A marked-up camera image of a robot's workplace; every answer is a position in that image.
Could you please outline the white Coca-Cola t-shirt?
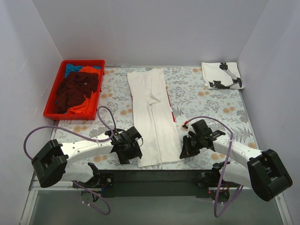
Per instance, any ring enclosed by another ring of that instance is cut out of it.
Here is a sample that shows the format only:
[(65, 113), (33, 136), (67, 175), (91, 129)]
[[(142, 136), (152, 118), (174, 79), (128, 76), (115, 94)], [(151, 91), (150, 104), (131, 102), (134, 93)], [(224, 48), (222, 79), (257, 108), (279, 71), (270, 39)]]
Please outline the white Coca-Cola t-shirt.
[(127, 81), (133, 102), (133, 120), (142, 135), (138, 167), (180, 160), (181, 145), (163, 70), (131, 72)]

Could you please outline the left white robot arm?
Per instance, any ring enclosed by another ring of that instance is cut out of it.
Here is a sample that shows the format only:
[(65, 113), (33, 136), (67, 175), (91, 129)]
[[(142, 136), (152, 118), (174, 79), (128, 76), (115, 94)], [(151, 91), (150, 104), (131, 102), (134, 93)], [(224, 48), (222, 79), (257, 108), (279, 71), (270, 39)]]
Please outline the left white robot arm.
[(31, 160), (39, 184), (48, 188), (61, 180), (78, 181), (87, 187), (110, 187), (113, 175), (101, 172), (93, 163), (85, 168), (76, 167), (76, 163), (94, 156), (116, 153), (119, 163), (129, 164), (133, 158), (143, 156), (140, 146), (142, 135), (135, 127), (128, 130), (108, 130), (99, 136), (86, 140), (59, 143), (56, 139), (48, 141)]

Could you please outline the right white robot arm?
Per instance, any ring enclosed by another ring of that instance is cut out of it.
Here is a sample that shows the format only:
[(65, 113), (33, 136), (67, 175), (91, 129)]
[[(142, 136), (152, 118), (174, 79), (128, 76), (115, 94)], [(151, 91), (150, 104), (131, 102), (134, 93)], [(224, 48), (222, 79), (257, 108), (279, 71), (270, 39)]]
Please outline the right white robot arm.
[(224, 154), (228, 159), (215, 163), (210, 171), (200, 175), (198, 183), (201, 186), (232, 182), (253, 189), (267, 202), (292, 186), (292, 178), (274, 150), (253, 149), (231, 140), (223, 131), (212, 131), (205, 120), (183, 127), (188, 133), (183, 136), (181, 159), (194, 157), (202, 149)]

